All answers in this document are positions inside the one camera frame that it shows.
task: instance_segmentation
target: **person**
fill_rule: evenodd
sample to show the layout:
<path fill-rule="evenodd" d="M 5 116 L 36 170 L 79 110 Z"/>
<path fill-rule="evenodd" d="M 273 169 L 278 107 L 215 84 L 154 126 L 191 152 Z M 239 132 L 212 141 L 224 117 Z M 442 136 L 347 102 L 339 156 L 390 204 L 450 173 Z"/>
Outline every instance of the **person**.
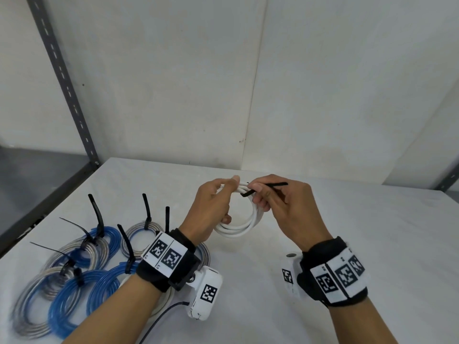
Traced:
<path fill-rule="evenodd" d="M 266 183 L 287 182 L 272 189 Z M 217 193 L 220 185 L 224 188 Z M 195 245 L 206 241 L 219 223 L 230 223 L 230 197 L 239 185 L 239 176 L 215 179 L 201 185 L 179 230 Z M 277 175 L 259 177 L 248 187 L 256 191 L 253 202 L 265 212 L 272 210 L 281 231 L 302 251 L 332 239 L 307 183 Z M 151 283 L 134 274 L 87 317 L 64 340 L 64 344 L 135 343 L 161 295 Z M 340 344 L 396 344 L 390 330 L 370 299 L 360 303 L 328 307 Z"/>

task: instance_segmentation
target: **black cord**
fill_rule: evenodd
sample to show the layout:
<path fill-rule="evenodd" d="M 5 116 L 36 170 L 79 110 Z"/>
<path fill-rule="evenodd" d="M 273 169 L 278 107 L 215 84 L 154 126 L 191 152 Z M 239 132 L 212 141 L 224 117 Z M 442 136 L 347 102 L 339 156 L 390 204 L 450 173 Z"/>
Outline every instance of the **black cord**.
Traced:
<path fill-rule="evenodd" d="M 148 334 L 150 333 L 150 331 L 153 329 L 153 327 L 155 326 L 155 324 L 163 317 L 163 315 L 165 313 L 167 313 L 169 310 L 171 310 L 173 307 L 175 306 L 189 306 L 190 305 L 190 302 L 178 302 L 178 303 L 175 303 L 175 304 L 172 304 L 170 307 L 168 307 L 165 311 L 163 311 L 163 313 L 155 320 L 155 322 L 153 322 L 153 324 L 150 326 L 150 328 L 146 331 L 145 335 L 143 336 L 143 338 L 141 339 L 141 341 L 139 341 L 139 344 L 142 344 L 144 342 L 144 340 L 146 339 L 146 337 L 148 336 Z"/>

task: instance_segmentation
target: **wrist strap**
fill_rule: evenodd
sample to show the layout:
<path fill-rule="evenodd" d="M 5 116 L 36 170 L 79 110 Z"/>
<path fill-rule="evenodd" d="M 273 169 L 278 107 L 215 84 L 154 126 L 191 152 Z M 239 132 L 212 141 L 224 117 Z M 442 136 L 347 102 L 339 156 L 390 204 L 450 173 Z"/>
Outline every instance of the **wrist strap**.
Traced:
<path fill-rule="evenodd" d="M 136 273 L 161 292 L 170 286 L 180 290 L 201 262 L 194 255 L 196 247 L 178 229 L 159 233 L 142 254 Z"/>
<path fill-rule="evenodd" d="M 326 240 L 303 252 L 298 285 L 326 306 L 349 306 L 368 295 L 365 268 L 340 238 Z"/>

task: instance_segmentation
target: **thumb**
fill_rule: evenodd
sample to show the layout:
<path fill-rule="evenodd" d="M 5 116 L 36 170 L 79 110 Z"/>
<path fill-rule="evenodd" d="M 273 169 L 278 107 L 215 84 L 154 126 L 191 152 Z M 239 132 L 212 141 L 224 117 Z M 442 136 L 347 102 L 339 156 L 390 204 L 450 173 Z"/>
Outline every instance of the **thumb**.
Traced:
<path fill-rule="evenodd" d="M 250 186 L 253 190 L 259 193 L 263 199 L 265 199 L 271 206 L 273 213 L 276 210 L 285 210 L 287 205 L 282 201 L 282 199 L 277 195 L 277 193 L 267 185 L 263 183 L 254 183 Z"/>
<path fill-rule="evenodd" d="M 237 189 L 239 185 L 240 178 L 238 175 L 234 175 L 232 178 L 225 180 L 223 184 L 225 185 L 220 192 L 217 193 L 216 197 L 219 200 L 225 200 L 229 202 L 231 194 Z"/>

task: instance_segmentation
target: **black cable tie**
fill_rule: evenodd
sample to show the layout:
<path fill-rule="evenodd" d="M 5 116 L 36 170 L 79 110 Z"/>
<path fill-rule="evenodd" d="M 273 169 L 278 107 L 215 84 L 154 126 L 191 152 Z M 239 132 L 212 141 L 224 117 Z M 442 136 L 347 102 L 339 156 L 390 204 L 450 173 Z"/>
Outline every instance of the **black cable tie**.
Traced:
<path fill-rule="evenodd" d="M 169 212 L 170 212 L 170 207 L 166 206 L 166 234 L 169 234 Z"/>
<path fill-rule="evenodd" d="M 62 269 L 59 272 L 59 275 L 61 275 L 61 276 L 64 276 L 67 273 L 67 270 L 69 268 L 73 268 L 75 266 L 75 264 L 76 264 L 76 261 L 69 254 L 66 254 L 65 252 L 62 252 L 62 251 L 59 251 L 59 250 L 54 250 L 53 248 L 49 248 L 49 247 L 46 247 L 46 246 L 43 246 L 43 245 L 39 245 L 39 244 L 34 243 L 32 241 L 30 243 L 34 244 L 36 246 L 42 247 L 42 248 L 46 248 L 47 250 L 58 252 L 58 253 L 66 256 L 68 258 L 68 261 L 64 263 L 64 265 L 62 266 Z"/>
<path fill-rule="evenodd" d="M 128 251 L 129 251 L 129 258 L 128 258 L 128 261 L 126 262 L 126 268 L 124 269 L 124 273 L 130 274 L 132 265 L 135 262 L 134 250 L 132 249 L 131 242 L 129 241 L 129 238 L 126 235 L 126 232 L 124 231 L 123 227 L 120 224 L 118 224 L 117 226 L 118 226 L 119 232 L 121 233 L 121 236 L 123 237 L 124 241 L 126 242 L 126 245 L 128 246 Z"/>
<path fill-rule="evenodd" d="M 287 186 L 288 183 L 287 182 L 265 183 L 265 185 L 267 185 L 268 187 L 274 188 L 276 186 Z M 250 191 L 247 191 L 245 193 L 241 193 L 241 196 L 243 196 L 245 198 L 245 197 L 248 197 L 248 196 L 250 196 L 251 194 L 254 194 L 254 193 L 255 193 L 255 190 L 251 189 Z"/>
<path fill-rule="evenodd" d="M 75 278 L 78 287 L 82 287 L 84 285 L 83 272 L 81 272 L 81 268 L 75 268 L 73 270 L 73 277 Z"/>
<path fill-rule="evenodd" d="M 105 232 L 105 226 L 104 226 L 104 221 L 102 220 L 102 214 L 99 211 L 99 207 L 95 203 L 94 197 L 92 194 L 88 194 L 89 200 L 91 201 L 92 207 L 94 208 L 95 215 L 97 216 L 97 237 L 104 237 Z"/>
<path fill-rule="evenodd" d="M 146 198 L 146 194 L 142 193 L 144 198 L 145 208 L 146 208 L 146 220 L 144 225 L 144 230 L 148 230 L 148 224 L 152 221 L 152 214 L 150 213 L 150 206 L 148 205 L 148 200 Z"/>
<path fill-rule="evenodd" d="M 77 225 L 75 222 L 66 220 L 66 219 L 63 218 L 63 217 L 60 217 L 60 219 L 66 221 L 66 222 L 68 222 L 68 223 L 71 223 L 72 225 L 77 226 L 77 227 L 80 228 L 82 231 L 84 231 L 84 234 L 86 234 L 86 238 L 84 238 L 83 242 L 81 243 L 80 249 L 85 250 L 85 249 L 86 249 L 86 245 L 87 245 L 88 243 L 92 243 L 92 244 L 94 244 L 94 245 L 97 245 L 97 240 L 96 240 L 94 237 L 92 237 L 91 234 L 89 234 L 89 232 L 88 232 L 86 229 L 84 229 L 82 226 Z"/>

